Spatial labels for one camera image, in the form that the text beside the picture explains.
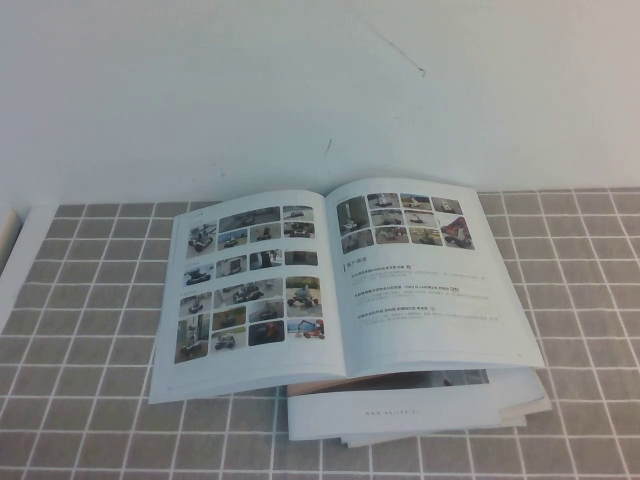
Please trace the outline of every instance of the photo of vehicle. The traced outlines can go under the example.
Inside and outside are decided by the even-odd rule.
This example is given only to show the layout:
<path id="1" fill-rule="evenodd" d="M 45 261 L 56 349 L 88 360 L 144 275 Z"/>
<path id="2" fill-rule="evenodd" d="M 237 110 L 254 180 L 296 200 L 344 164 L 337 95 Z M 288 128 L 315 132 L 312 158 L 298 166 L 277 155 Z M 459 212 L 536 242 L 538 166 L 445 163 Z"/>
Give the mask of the photo of vehicle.
<path id="1" fill-rule="evenodd" d="M 230 277 L 247 271 L 247 256 L 227 258 L 216 263 L 216 278 Z"/>
<path id="2" fill-rule="evenodd" d="M 247 321 L 247 308 L 235 307 L 225 310 L 223 312 L 217 312 L 213 314 L 213 328 L 212 330 L 222 330 L 224 328 L 237 327 L 244 325 Z"/>
<path id="3" fill-rule="evenodd" d="M 409 227 L 409 236 L 412 243 L 442 246 L 442 238 L 438 230 L 434 228 Z"/>
<path id="4" fill-rule="evenodd" d="M 218 251 L 227 248 L 238 247 L 247 244 L 247 229 L 234 230 L 233 232 L 218 235 Z"/>
<path id="5" fill-rule="evenodd" d="M 438 228 L 438 222 L 436 222 L 436 217 L 433 213 L 420 210 L 405 210 L 404 217 L 409 226 Z"/>
<path id="6" fill-rule="evenodd" d="M 201 267 L 189 268 L 182 277 L 182 286 L 190 287 L 208 282 L 213 278 L 213 263 Z"/>
<path id="7" fill-rule="evenodd" d="M 222 330 L 211 335 L 209 349 L 214 355 L 232 352 L 247 346 L 247 329 L 245 327 Z"/>
<path id="8" fill-rule="evenodd" d="M 313 208 L 300 205 L 286 205 L 282 208 L 283 220 L 296 222 L 313 222 Z"/>
<path id="9" fill-rule="evenodd" d="M 193 315 L 178 322 L 173 363 L 205 357 L 209 351 L 209 315 Z"/>
<path id="10" fill-rule="evenodd" d="M 290 251 L 284 254 L 285 265 L 318 265 L 318 254 L 316 252 Z"/>
<path id="11" fill-rule="evenodd" d="M 284 301 L 281 298 L 262 300 L 249 304 L 249 323 L 264 322 L 284 317 Z"/>
<path id="12" fill-rule="evenodd" d="M 400 201 L 404 208 L 413 210 L 431 210 L 431 201 L 424 195 L 414 195 L 410 193 L 400 194 Z"/>
<path id="13" fill-rule="evenodd" d="M 277 240 L 282 235 L 280 223 L 268 223 L 251 227 L 249 230 L 249 242 L 264 242 L 265 240 Z"/>
<path id="14" fill-rule="evenodd" d="M 340 235 L 362 230 L 369 227 L 369 214 L 364 197 L 354 197 L 346 200 L 336 207 L 338 212 L 338 224 Z"/>
<path id="15" fill-rule="evenodd" d="M 404 227 L 376 228 L 376 243 L 386 245 L 389 243 L 409 243 L 407 229 Z"/>
<path id="16" fill-rule="evenodd" d="M 322 301 L 320 297 L 320 280 L 316 277 L 288 277 L 287 316 L 320 317 Z"/>
<path id="17" fill-rule="evenodd" d="M 462 215 L 460 202 L 457 200 L 448 200 L 446 198 L 433 197 L 433 208 L 436 212 L 452 213 L 454 215 Z"/>
<path id="18" fill-rule="evenodd" d="M 284 322 L 264 322 L 249 327 L 249 346 L 284 341 Z"/>
<path id="19" fill-rule="evenodd" d="M 371 193 L 367 195 L 369 210 L 376 208 L 399 208 L 400 200 L 396 193 Z"/>
<path id="20" fill-rule="evenodd" d="M 249 256 L 249 267 L 251 270 L 280 266 L 282 266 L 282 250 L 265 250 L 263 252 L 252 253 Z"/>
<path id="21" fill-rule="evenodd" d="M 371 230 L 361 230 L 342 238 L 342 253 L 349 253 L 363 247 L 373 245 Z"/>
<path id="22" fill-rule="evenodd" d="M 192 295 L 180 300 L 180 316 L 195 315 L 211 310 L 211 292 Z"/>
<path id="23" fill-rule="evenodd" d="M 444 243 L 447 247 L 462 248 L 465 250 L 475 250 L 473 239 L 467 221 L 464 217 L 458 217 L 453 222 L 440 228 Z"/>
<path id="24" fill-rule="evenodd" d="M 324 340 L 324 321 L 321 318 L 287 320 L 287 333 L 294 338 Z"/>
<path id="25" fill-rule="evenodd" d="M 316 238 L 316 227 L 313 223 L 285 222 L 284 236 L 289 238 Z"/>
<path id="26" fill-rule="evenodd" d="M 401 210 L 373 210 L 371 212 L 371 223 L 373 223 L 374 227 L 402 225 L 404 218 L 402 218 Z"/>
<path id="27" fill-rule="evenodd" d="M 283 295 L 282 278 L 269 278 L 248 282 L 216 290 L 213 294 L 213 308 L 229 307 L 253 300 L 266 300 Z"/>
<path id="28" fill-rule="evenodd" d="M 205 223 L 201 226 L 191 229 L 189 235 L 187 258 L 199 257 L 206 255 L 215 250 L 216 224 Z"/>
<path id="29" fill-rule="evenodd" d="M 259 208 L 244 213 L 238 213 L 220 220 L 220 233 L 242 227 L 251 227 L 261 223 L 277 222 L 280 220 L 280 207 Z"/>

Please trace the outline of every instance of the grid tablecloth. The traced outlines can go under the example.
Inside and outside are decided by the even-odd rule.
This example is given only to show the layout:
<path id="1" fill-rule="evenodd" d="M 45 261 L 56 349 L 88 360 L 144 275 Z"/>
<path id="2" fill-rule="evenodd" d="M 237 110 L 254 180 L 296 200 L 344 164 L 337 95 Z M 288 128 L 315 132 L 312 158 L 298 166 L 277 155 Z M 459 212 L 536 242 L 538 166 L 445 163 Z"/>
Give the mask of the grid tablecloth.
<path id="1" fill-rule="evenodd" d="M 206 204 L 65 205 L 0 336 L 0 478 L 640 479 L 640 189 L 481 201 L 548 365 L 526 428 L 348 450 L 289 442 L 282 389 L 149 406 L 172 217 Z"/>

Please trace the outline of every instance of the open book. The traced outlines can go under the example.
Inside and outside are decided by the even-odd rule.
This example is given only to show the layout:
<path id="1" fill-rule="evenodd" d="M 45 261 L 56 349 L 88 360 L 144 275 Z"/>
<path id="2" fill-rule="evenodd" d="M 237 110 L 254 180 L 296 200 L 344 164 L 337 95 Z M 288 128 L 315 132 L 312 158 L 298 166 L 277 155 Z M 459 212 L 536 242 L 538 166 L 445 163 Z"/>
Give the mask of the open book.
<path id="1" fill-rule="evenodd" d="M 475 191 L 370 179 L 176 217 L 150 403 L 543 366 Z"/>

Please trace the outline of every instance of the wall scratch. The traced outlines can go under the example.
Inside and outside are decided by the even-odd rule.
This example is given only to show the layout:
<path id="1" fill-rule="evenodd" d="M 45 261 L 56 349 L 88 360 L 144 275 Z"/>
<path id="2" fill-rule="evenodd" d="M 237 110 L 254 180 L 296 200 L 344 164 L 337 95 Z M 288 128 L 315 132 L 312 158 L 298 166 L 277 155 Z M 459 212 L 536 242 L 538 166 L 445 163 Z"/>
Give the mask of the wall scratch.
<path id="1" fill-rule="evenodd" d="M 387 45 L 389 45 L 391 48 L 393 48 L 396 52 L 398 52 L 400 55 L 402 55 L 402 57 L 409 62 L 411 65 L 414 66 L 414 68 L 416 68 L 419 72 L 420 75 L 422 77 L 424 77 L 427 72 L 424 68 L 422 68 L 420 65 L 418 65 L 415 60 L 413 60 L 409 55 L 407 55 L 406 53 L 404 53 L 404 50 L 402 50 L 400 47 L 398 47 L 395 43 L 393 43 L 391 40 L 389 40 L 385 35 L 382 34 L 382 32 L 380 32 L 380 30 L 378 30 L 376 27 L 374 27 L 366 18 L 364 18 L 360 13 L 358 13 L 357 11 L 355 11 L 353 8 L 350 8 L 348 6 L 345 6 L 347 9 L 351 10 L 356 17 L 358 18 L 358 20 L 360 20 L 362 23 L 364 23 L 369 30 L 371 30 L 371 32 L 373 32 L 373 34 L 382 39 L 382 41 L 384 41 Z"/>

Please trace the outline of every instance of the stack of books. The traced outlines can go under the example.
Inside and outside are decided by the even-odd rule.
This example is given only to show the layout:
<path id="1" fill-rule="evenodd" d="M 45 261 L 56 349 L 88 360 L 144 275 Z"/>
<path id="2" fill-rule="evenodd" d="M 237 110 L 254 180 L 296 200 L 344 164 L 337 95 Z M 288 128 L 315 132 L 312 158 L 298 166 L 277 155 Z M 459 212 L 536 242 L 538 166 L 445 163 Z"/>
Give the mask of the stack of books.
<path id="1" fill-rule="evenodd" d="M 520 426 L 544 363 L 475 191 L 368 179 L 175 218 L 150 403 L 288 385 L 291 440 Z"/>

